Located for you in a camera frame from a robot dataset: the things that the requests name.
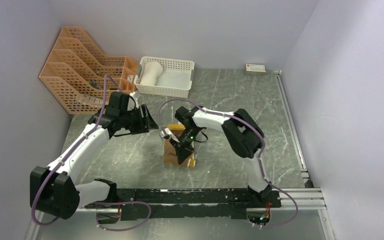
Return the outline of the cream white towel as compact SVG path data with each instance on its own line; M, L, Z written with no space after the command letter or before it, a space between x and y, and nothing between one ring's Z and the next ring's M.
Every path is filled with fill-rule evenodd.
M154 86L157 82L157 78L163 73L163 70L163 66L157 61L146 63L144 65L140 84L145 86Z

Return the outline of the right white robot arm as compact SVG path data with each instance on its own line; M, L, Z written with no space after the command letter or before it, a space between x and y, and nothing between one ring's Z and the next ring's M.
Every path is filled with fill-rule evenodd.
M266 146L264 133L246 110L240 108L234 112L223 112L199 105L193 109L180 107L176 110L175 118L184 125L183 133L177 137L165 128L160 136L174 147L179 164L194 152L192 143L198 133L204 129L221 131L234 153L245 161L250 202L255 207L262 207L268 202L272 186L266 177L262 160Z

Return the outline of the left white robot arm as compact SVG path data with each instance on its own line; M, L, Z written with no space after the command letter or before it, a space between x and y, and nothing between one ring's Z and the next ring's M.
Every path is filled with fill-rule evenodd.
M139 105L129 94L112 92L108 105L93 115L81 135L56 160L30 173L30 207L59 219L70 218L79 207L102 204L114 207L119 201L115 182L97 178L75 184L80 171L92 161L95 152L126 130L128 135L158 129L146 104Z

